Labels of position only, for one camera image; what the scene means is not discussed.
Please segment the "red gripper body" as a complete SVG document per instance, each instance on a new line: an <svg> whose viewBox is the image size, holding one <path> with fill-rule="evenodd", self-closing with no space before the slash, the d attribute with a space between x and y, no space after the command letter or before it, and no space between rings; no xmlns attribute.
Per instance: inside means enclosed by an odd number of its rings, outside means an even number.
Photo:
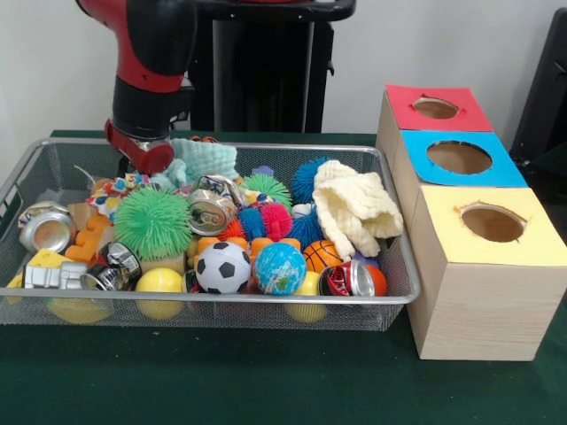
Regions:
<svg viewBox="0 0 567 425"><path fill-rule="evenodd" d="M140 141L121 133L112 123L105 123L106 140L125 156L132 167L141 174L156 174L166 170L175 157L175 151L168 138Z"/></svg>

